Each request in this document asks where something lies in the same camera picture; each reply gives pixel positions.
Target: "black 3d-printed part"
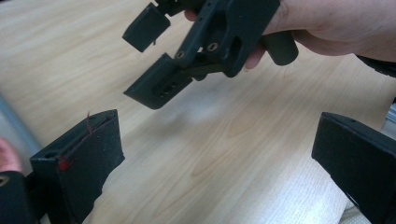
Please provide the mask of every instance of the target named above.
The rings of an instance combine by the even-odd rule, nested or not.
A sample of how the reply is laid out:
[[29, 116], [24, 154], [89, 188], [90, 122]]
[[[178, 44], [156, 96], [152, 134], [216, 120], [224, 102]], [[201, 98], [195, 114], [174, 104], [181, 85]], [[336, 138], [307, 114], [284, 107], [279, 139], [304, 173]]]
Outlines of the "black 3d-printed part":
[[0, 172], [0, 223], [35, 223], [23, 174]]
[[124, 38], [142, 51], [186, 8], [199, 11], [196, 22], [177, 51], [175, 59], [162, 56], [126, 92], [139, 103], [161, 108], [192, 82], [207, 74], [223, 72], [235, 77], [248, 55], [262, 43], [276, 64], [293, 62], [297, 47], [290, 32], [262, 37], [279, 0], [157, 0], [127, 29]]
[[372, 223], [396, 223], [396, 142], [354, 119], [323, 113], [312, 158]]
[[386, 76], [396, 77], [396, 63], [383, 62], [371, 58], [362, 57], [359, 55], [357, 56], [362, 62], [374, 68], [376, 72], [382, 73]]
[[124, 160], [117, 111], [84, 119], [31, 158], [51, 223], [82, 223]]
[[143, 52], [170, 25], [171, 22], [150, 3], [128, 27], [122, 38]]

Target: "finger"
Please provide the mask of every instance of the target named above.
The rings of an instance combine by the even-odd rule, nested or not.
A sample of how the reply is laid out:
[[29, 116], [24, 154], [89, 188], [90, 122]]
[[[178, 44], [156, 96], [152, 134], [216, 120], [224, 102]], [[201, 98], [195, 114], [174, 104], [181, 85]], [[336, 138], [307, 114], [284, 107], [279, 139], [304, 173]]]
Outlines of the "finger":
[[318, 38], [307, 31], [293, 31], [293, 38], [314, 51], [327, 56], [339, 56], [353, 53], [356, 46], [347, 42], [331, 41]]
[[196, 19], [197, 19], [197, 15], [191, 9], [186, 9], [184, 11], [184, 16], [186, 16], [186, 19], [189, 21], [196, 21]]
[[0, 138], [0, 172], [22, 172], [21, 160], [17, 150], [4, 138]]
[[247, 57], [247, 61], [245, 63], [246, 69], [252, 69], [259, 64], [260, 60], [262, 59], [262, 56], [265, 53], [265, 49], [262, 45], [259, 45], [253, 52], [249, 54]]

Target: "screw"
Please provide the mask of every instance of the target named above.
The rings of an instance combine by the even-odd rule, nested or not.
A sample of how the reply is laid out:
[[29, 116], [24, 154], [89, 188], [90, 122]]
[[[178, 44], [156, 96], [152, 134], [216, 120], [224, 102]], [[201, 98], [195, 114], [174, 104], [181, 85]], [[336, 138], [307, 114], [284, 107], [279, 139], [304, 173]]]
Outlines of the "screw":
[[212, 51], [215, 51], [218, 47], [219, 47], [219, 44], [214, 42], [214, 43], [209, 44], [209, 46], [207, 46], [207, 50], [212, 52]]
[[178, 59], [181, 59], [182, 57], [184, 57], [184, 51], [179, 51], [179, 52], [177, 53], [176, 57], [177, 57]]

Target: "hand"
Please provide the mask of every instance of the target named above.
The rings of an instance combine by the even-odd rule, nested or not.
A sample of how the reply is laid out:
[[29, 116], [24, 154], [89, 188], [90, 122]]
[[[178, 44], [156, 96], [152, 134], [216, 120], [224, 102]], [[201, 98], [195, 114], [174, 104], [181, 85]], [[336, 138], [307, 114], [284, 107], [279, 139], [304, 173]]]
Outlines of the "hand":
[[21, 160], [17, 150], [4, 138], [0, 138], [0, 172], [22, 172]]
[[[396, 62], [396, 1], [280, 0], [265, 35], [292, 30], [294, 39], [318, 54], [358, 54]], [[192, 11], [185, 12], [194, 21]], [[245, 67], [255, 67], [265, 50], [257, 48]]]

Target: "table surface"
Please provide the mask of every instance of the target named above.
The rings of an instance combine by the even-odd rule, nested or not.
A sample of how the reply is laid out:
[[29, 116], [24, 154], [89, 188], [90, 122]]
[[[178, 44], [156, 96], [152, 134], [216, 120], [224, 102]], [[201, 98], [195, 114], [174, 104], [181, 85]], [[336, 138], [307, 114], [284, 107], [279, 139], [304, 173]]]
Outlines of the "table surface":
[[44, 146], [118, 109], [126, 160], [85, 223], [337, 223], [347, 199], [310, 157], [321, 112], [380, 129], [395, 80], [353, 55], [303, 47], [235, 78], [210, 75], [164, 108], [122, 93], [191, 27], [182, 15], [145, 53], [121, 39], [149, 1], [0, 4], [0, 93]]

